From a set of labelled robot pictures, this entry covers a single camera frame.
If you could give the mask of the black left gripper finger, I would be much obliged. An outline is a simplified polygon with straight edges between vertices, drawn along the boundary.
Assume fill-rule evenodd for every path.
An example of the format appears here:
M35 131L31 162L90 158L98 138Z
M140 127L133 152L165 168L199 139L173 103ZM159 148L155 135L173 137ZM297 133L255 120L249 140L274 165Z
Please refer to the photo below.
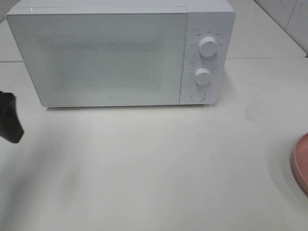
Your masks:
M10 92L0 92L0 136L11 143L19 143L24 130L17 116L16 97Z

